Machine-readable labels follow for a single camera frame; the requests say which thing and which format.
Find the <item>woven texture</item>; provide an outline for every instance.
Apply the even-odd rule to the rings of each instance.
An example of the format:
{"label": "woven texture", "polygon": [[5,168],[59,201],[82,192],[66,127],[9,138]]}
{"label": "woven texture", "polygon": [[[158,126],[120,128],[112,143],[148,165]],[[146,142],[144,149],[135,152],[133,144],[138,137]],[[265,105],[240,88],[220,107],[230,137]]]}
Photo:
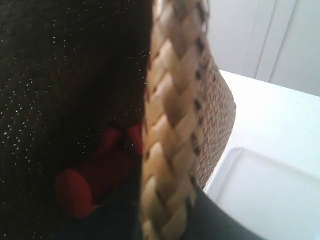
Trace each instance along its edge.
{"label": "woven texture", "polygon": [[201,0],[153,2],[140,203],[145,240],[181,238],[196,200],[198,158],[203,185],[232,129],[235,105],[209,51],[207,17]]}

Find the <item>black fabric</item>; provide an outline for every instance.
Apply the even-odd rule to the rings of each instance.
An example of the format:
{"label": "black fabric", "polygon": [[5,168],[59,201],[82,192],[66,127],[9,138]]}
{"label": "black fabric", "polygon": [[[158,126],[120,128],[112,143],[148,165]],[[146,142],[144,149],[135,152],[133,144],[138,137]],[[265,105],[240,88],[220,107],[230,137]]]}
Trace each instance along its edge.
{"label": "black fabric", "polygon": [[0,0],[0,239],[70,220],[56,176],[143,116],[149,0]]}
{"label": "black fabric", "polygon": [[[138,218],[140,164],[123,185],[90,216],[50,240],[142,240]],[[200,189],[182,240],[262,240],[226,215]]]}

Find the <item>tan braid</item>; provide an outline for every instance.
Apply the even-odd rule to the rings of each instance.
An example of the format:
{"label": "tan braid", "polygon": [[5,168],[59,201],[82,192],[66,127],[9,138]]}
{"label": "tan braid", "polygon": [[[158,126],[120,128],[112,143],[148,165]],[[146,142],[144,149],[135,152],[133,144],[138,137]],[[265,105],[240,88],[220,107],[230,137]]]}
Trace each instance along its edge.
{"label": "tan braid", "polygon": [[178,240],[195,204],[208,51],[202,0],[154,0],[145,89],[141,224],[144,240]]}

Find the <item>braided handle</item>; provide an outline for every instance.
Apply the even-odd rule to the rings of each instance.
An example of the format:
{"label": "braided handle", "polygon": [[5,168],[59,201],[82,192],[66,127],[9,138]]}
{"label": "braided handle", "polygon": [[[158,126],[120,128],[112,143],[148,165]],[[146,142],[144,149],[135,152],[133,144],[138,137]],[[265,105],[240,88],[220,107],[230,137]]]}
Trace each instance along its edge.
{"label": "braided handle", "polygon": [[143,121],[144,240],[178,240],[196,200],[209,50],[202,0],[154,0]]}

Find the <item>white cabinet door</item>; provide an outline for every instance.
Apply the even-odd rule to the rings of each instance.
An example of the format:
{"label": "white cabinet door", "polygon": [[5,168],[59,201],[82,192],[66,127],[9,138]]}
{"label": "white cabinet door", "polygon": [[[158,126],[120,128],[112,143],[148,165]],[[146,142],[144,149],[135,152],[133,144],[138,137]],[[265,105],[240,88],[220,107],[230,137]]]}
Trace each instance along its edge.
{"label": "white cabinet door", "polygon": [[270,82],[320,96],[320,1],[297,1]]}
{"label": "white cabinet door", "polygon": [[268,82],[296,0],[210,0],[208,39],[221,70]]}

